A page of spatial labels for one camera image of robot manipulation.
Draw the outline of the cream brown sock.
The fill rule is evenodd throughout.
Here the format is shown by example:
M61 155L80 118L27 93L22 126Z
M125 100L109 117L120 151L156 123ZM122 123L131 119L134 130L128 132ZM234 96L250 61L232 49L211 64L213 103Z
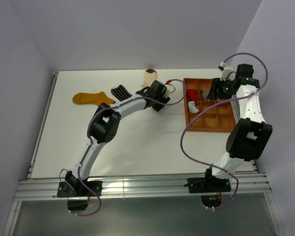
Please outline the cream brown sock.
M144 72L142 88L150 87L155 80L158 80L158 73L154 69L147 69Z

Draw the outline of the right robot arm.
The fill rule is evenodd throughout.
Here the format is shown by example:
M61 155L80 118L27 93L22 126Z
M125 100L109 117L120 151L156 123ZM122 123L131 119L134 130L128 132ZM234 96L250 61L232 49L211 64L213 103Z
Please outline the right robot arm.
M240 118L226 142L226 152L213 164L212 174L203 179L204 189L212 192L219 179L228 179L229 173L240 165L260 158L272 134L272 125L267 124L260 106L259 80L253 78L252 65L237 66L235 78L230 79L231 67L222 64L222 78L214 78L206 97L209 101L239 99Z

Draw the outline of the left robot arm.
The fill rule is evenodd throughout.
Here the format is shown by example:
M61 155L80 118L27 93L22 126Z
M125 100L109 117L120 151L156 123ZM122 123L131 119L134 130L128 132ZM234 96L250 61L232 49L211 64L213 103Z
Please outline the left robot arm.
M90 144L75 167L67 172L62 189L74 197L83 195L88 190L86 181L90 170L102 148L116 136L120 121L149 107L160 111L170 101L169 95L175 90L170 82L163 84L153 81L149 87L121 102L113 105L100 104L88 125L87 137Z

